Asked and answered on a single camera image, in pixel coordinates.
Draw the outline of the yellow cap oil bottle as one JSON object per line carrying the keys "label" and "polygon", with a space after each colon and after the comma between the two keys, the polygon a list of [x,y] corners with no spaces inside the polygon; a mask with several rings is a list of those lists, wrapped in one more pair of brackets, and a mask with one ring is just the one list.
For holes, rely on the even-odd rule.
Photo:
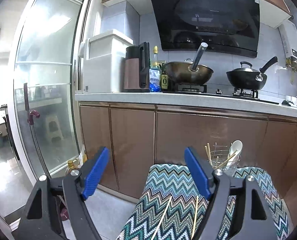
{"label": "yellow cap oil bottle", "polygon": [[67,168],[65,171],[65,175],[70,174],[72,170],[79,170],[81,168],[80,160],[75,158],[75,159],[70,159],[67,161]]}

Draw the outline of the sliding glass door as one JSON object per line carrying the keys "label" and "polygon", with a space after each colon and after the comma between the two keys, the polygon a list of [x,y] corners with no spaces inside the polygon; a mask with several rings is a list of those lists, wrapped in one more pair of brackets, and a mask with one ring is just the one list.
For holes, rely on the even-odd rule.
{"label": "sliding glass door", "polygon": [[[34,177],[60,177],[78,156],[73,94],[89,0],[29,0],[14,58],[16,138]],[[45,118],[57,115],[63,140],[49,142]]]}

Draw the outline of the white plastic stool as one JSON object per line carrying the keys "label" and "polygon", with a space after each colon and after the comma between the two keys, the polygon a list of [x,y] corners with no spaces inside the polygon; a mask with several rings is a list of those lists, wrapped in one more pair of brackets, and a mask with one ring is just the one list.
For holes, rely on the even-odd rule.
{"label": "white plastic stool", "polygon": [[59,119],[55,114],[49,114],[45,118],[46,134],[49,142],[63,140]]}

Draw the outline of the white storage container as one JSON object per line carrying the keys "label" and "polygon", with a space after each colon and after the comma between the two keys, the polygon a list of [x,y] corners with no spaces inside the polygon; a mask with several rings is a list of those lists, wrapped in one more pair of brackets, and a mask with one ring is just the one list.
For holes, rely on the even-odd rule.
{"label": "white storage container", "polygon": [[83,93],[118,93],[123,91],[126,48],[133,40],[111,29],[80,44],[83,59]]}

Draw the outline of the dark soy sauce bottle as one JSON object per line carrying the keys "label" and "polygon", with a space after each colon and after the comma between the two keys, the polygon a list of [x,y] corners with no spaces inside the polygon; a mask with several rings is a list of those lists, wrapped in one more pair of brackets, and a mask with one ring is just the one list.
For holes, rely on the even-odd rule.
{"label": "dark soy sauce bottle", "polygon": [[161,90],[167,91],[168,90],[168,75],[166,73],[161,74]]}

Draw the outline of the white speckled countertop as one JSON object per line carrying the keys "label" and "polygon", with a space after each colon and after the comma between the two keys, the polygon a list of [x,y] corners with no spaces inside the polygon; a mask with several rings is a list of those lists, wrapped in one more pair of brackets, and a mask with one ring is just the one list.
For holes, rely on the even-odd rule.
{"label": "white speckled countertop", "polygon": [[273,114],[297,118],[297,108],[271,102],[231,98],[207,94],[176,93],[76,93],[76,101],[139,103],[150,105],[171,105],[202,107],[242,111],[261,114]]}

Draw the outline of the white blue salt bag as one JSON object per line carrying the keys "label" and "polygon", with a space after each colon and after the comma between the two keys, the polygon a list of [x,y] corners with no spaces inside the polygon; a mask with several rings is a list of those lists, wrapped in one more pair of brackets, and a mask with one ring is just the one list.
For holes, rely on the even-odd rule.
{"label": "white blue salt bag", "polygon": [[160,92],[160,70],[159,69],[149,69],[149,90],[150,92]]}

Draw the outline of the brown black electric kettle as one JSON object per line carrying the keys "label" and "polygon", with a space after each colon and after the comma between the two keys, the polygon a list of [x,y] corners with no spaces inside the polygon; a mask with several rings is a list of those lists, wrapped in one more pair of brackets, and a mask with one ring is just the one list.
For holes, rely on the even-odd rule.
{"label": "brown black electric kettle", "polygon": [[149,42],[126,48],[123,92],[149,92]]}

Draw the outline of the black range hood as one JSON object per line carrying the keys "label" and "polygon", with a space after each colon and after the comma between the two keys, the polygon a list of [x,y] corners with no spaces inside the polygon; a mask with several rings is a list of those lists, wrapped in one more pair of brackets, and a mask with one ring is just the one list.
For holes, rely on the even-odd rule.
{"label": "black range hood", "polygon": [[256,58],[260,0],[151,0],[161,48]]}

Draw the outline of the black gas stove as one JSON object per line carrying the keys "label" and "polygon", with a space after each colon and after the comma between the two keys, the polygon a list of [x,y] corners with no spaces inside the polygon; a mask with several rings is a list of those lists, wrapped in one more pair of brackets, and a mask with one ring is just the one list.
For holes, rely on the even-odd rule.
{"label": "black gas stove", "polygon": [[227,90],[221,90],[219,88],[208,89],[207,85],[188,85],[188,84],[176,84],[170,83],[167,89],[162,90],[163,93],[174,93],[174,94],[190,94],[190,95],[208,95],[208,96],[222,96],[226,98],[236,98],[243,100],[251,100],[257,102],[271,103],[279,105],[277,99],[260,96],[256,90],[238,89],[235,87],[228,87]]}

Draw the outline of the tall yellow cap bottle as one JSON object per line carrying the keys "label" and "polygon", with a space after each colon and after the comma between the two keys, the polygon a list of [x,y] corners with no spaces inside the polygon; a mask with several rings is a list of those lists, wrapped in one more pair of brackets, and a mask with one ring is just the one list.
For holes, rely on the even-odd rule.
{"label": "tall yellow cap bottle", "polygon": [[160,64],[158,61],[158,46],[153,47],[153,57],[151,59],[151,69],[159,70],[161,72]]}

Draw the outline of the bamboo chopstick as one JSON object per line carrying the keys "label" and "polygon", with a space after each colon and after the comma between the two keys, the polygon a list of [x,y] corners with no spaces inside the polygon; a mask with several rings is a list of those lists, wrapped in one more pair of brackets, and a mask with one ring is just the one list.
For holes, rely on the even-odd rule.
{"label": "bamboo chopstick", "polygon": [[223,167],[227,167],[228,163],[230,164],[229,166],[231,166],[236,158],[237,158],[237,150],[234,150],[234,155],[230,157],[230,159],[228,159],[228,156],[227,156],[227,159],[225,159],[223,162],[215,166],[215,168],[221,169]]}
{"label": "bamboo chopstick", "polygon": [[196,202],[195,202],[195,213],[193,218],[193,227],[192,227],[192,234],[191,234],[191,240],[193,240],[195,231],[196,231],[196,221],[197,221],[197,214],[198,214],[198,196],[196,196]]}
{"label": "bamboo chopstick", "polygon": [[207,144],[204,146],[204,148],[205,148],[205,151],[206,151],[206,154],[207,154],[207,157],[208,157],[209,164],[210,164],[211,166],[213,166],[213,164],[212,164],[212,158],[211,158],[211,151],[210,151],[210,144],[207,143]]}
{"label": "bamboo chopstick", "polygon": [[163,221],[164,217],[166,216],[166,213],[167,213],[168,207],[170,206],[170,202],[171,202],[171,200],[172,200],[172,196],[170,196],[170,198],[168,199],[166,208],[164,209],[164,212],[163,212],[163,214],[162,214],[162,216],[161,216],[161,219],[160,219],[160,221],[159,221],[157,227],[155,228],[155,231],[154,231],[154,233],[153,233],[153,235],[152,235],[152,237],[151,237],[151,240],[154,240],[154,239],[155,239],[155,236],[156,236],[157,233],[158,233],[158,230],[159,230],[159,228],[160,228],[160,226],[161,226],[161,224],[162,224],[162,221]]}

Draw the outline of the white ceramic spoon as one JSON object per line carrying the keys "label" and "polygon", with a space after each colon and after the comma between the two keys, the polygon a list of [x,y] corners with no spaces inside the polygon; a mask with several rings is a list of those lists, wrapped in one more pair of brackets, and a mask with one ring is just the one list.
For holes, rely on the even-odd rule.
{"label": "white ceramic spoon", "polygon": [[228,159],[230,159],[230,157],[232,157],[234,155],[234,151],[233,151],[233,148],[232,148],[232,144],[229,148],[229,152],[228,152]]}
{"label": "white ceramic spoon", "polygon": [[239,160],[240,154],[242,152],[243,143],[240,140],[235,140],[229,149],[228,158],[229,161],[227,162],[227,169],[233,168],[237,165]]}

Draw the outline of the bamboo chopstick in basket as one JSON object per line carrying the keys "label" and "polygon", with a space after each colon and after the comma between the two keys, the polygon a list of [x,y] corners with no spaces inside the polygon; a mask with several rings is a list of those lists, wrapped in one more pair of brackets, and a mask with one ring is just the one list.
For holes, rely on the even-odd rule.
{"label": "bamboo chopstick in basket", "polygon": [[206,151],[206,154],[207,154],[207,157],[208,157],[209,164],[210,164],[211,166],[213,166],[213,164],[212,164],[212,158],[211,158],[211,151],[210,151],[210,144],[207,143],[207,144],[204,146],[204,148],[205,148],[205,151]]}

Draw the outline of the white gas water heater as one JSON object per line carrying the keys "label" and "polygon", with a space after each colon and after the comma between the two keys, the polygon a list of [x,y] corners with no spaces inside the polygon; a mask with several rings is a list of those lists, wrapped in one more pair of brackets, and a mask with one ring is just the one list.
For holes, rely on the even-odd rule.
{"label": "white gas water heater", "polygon": [[285,20],[279,27],[286,56],[286,67],[297,70],[297,29],[293,22]]}

